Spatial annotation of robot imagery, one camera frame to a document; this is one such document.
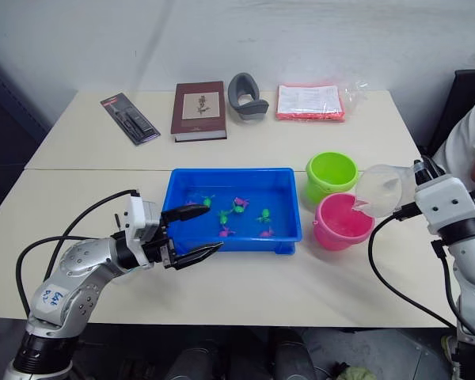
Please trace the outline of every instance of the plastic bucket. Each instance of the plastic bucket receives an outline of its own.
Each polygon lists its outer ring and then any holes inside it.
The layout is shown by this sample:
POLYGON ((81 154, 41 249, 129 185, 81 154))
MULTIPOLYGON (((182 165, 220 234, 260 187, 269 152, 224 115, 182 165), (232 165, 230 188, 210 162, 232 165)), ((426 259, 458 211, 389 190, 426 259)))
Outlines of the plastic bucket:
POLYGON ((318 203, 329 194, 350 190, 359 177, 357 165, 337 152, 317 154, 306 165, 308 185, 306 195, 318 203))
POLYGON ((322 247, 346 249, 365 241, 374 227, 374 218, 353 210, 353 194, 338 193, 324 198, 317 207, 313 233, 322 247))

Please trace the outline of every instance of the pink package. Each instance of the pink package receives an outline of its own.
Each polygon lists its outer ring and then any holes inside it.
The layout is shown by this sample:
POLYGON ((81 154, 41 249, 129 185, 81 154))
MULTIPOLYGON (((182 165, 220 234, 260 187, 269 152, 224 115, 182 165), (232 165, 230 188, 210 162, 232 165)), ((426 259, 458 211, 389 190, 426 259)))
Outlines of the pink package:
POLYGON ((344 105, 335 85, 278 86, 278 120, 344 121, 344 105))

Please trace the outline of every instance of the plastic bag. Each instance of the plastic bag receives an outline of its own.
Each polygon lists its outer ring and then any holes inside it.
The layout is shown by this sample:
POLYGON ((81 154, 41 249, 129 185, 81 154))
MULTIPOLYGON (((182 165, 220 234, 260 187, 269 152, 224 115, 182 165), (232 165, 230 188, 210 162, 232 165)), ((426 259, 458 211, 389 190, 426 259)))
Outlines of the plastic bag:
POLYGON ((364 82, 336 85, 331 82, 309 85, 280 84, 276 118, 278 120, 344 121, 363 97, 364 82))

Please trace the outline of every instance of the white shirt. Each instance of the white shirt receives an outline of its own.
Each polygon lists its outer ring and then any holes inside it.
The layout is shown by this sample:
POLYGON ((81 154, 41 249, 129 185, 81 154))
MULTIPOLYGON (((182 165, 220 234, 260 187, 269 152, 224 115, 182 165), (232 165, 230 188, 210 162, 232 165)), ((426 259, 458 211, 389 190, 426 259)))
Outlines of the white shirt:
POLYGON ((459 178, 468 190, 475 189, 471 178, 475 164, 475 105, 459 120, 433 159, 459 178))

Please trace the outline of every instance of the book cover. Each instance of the book cover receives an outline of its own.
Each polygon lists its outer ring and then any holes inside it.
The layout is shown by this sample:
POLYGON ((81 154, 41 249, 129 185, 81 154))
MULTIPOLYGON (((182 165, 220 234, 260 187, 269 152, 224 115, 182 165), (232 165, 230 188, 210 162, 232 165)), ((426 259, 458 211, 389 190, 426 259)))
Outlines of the book cover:
POLYGON ((177 142, 226 139, 223 82, 178 84, 171 134, 177 142))

